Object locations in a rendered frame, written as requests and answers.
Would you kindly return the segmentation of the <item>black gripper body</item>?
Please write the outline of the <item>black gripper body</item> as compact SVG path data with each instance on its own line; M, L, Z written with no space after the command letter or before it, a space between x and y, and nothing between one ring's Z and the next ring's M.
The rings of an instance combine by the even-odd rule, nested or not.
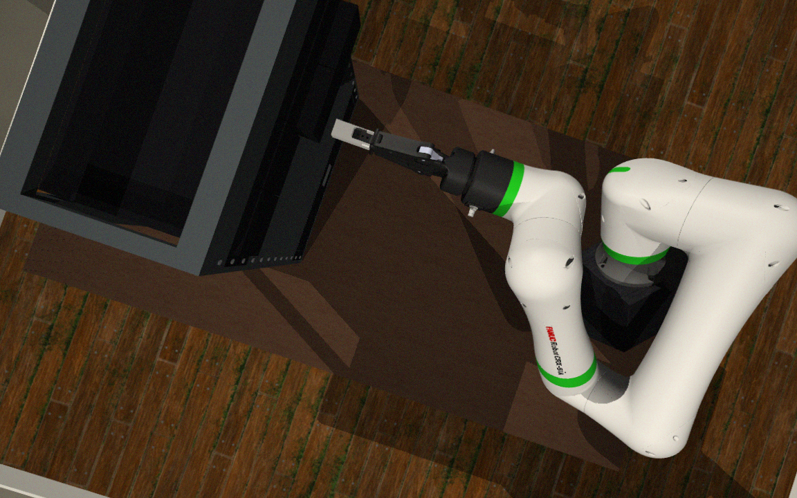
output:
M451 156L442 154L440 151L434 152L443 157L442 162L438 160L423 161L416 158L415 162L434 168L433 176L442 178L440 183L441 190L456 196L461 195L468 182L469 174L473 173L474 152L464 150L458 146L453 149Z

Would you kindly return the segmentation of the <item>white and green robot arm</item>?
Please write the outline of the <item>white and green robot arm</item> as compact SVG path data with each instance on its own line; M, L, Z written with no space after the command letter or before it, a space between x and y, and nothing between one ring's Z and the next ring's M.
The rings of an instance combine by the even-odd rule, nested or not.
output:
M656 158L606 174L596 267L620 286L676 291L638 369L622 376L596 360L582 316L584 188L495 150L479 151L472 170L468 216L513 223L505 275L545 387L642 456L676 456L722 358L797 258L797 198Z

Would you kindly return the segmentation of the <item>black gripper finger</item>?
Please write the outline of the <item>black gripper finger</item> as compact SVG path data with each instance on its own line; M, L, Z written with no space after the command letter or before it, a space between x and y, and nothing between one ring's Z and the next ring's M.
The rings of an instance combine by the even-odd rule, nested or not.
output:
M340 138L336 138L336 139L342 140ZM342 141L348 142L346 140L342 140ZM351 144L351 142L348 142L348 144ZM360 146L360 145L357 145L357 144L353 144L353 145ZM382 152L376 151L376 150L372 150L371 148L368 149L368 148L363 147L363 146L360 146L360 147L362 147L362 148L364 148L366 150L369 150L368 154L371 155L371 156L372 156L372 154L374 152L374 155L381 156L382 158L385 158L386 160L390 160L392 162L395 162L399 166L403 166L403 167L409 168L409 169L411 169L412 171L414 171L414 172L416 172L418 174L425 174L425 176L429 176L429 177L432 176L432 174L424 172L421 168L410 166L409 162L406 161L406 160L401 160L400 158L397 158L397 157L394 157L394 156L390 156L389 154L383 154Z
M379 129L373 132L363 129L363 127L351 125L348 122L342 122L339 119L336 119L331 135L334 136L334 138L340 138L352 144L357 144L368 149L371 148L383 154L389 154L401 160L406 160L409 162L410 166L423 168L423 171L429 174L433 174L434 168L415 162L415 158L423 161L438 160L442 162L443 160L442 156L434 152L441 152L441 150L434 148L432 142L421 142L410 138L402 138L401 136L394 135L394 133L379 131Z

